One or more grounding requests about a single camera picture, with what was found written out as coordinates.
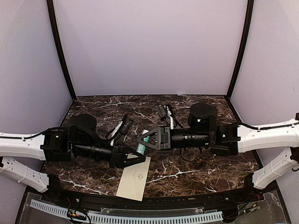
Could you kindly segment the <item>cream paper envelope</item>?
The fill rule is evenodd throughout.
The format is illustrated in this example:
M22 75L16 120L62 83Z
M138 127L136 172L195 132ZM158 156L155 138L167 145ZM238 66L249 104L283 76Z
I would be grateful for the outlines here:
M124 168L116 192L117 197L142 201L150 162L151 158L146 157L145 162Z

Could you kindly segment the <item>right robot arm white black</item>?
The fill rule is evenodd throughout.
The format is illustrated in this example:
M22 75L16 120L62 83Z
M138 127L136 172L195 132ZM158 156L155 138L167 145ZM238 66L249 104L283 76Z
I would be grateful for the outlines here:
M231 156L252 150L283 147L284 150L263 168L245 178L238 198L249 202L256 189L264 189L288 170L299 165L299 118L285 122L250 126L242 122L217 125L217 109L196 103L190 107L189 128L158 126L137 137L136 141L156 150L207 147L217 156Z

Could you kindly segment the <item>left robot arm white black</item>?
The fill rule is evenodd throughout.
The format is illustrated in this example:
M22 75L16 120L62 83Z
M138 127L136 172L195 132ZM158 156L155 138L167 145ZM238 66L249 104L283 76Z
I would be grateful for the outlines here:
M57 176L35 171L19 163L16 158L61 162L79 156L106 161L111 168L126 168L146 161L143 154L131 147L112 144L112 141L126 135L132 124L132 119L124 115L115 134L109 139L102 139L96 133L96 118L90 114L80 114L70 119L68 127L48 128L31 135L1 133L0 172L38 192L47 192L55 203L63 203L66 193L60 189Z

